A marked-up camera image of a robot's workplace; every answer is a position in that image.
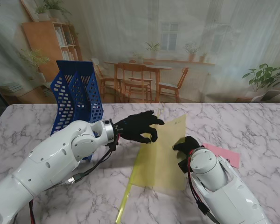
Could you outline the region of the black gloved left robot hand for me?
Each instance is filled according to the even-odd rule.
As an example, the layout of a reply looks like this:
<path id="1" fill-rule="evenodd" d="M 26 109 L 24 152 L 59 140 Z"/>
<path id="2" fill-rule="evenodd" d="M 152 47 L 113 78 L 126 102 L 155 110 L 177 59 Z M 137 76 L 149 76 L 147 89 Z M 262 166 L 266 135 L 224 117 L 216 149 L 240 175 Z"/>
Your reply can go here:
<path id="1" fill-rule="evenodd" d="M 148 144 L 158 139 L 157 130 L 151 125 L 164 124 L 164 121 L 155 116 L 153 110 L 150 110 L 129 115 L 115 123 L 115 127 L 123 139 Z"/>

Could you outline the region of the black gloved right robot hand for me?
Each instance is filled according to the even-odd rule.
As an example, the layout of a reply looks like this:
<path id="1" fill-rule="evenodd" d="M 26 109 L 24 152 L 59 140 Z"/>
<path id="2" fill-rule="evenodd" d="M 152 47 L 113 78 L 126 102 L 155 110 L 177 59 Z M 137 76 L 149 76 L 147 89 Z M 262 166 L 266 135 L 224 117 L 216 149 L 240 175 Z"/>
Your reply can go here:
<path id="1" fill-rule="evenodd" d="M 193 150 L 200 147 L 200 144 L 192 136 L 180 138 L 174 145 L 173 150 L 188 155 Z"/>

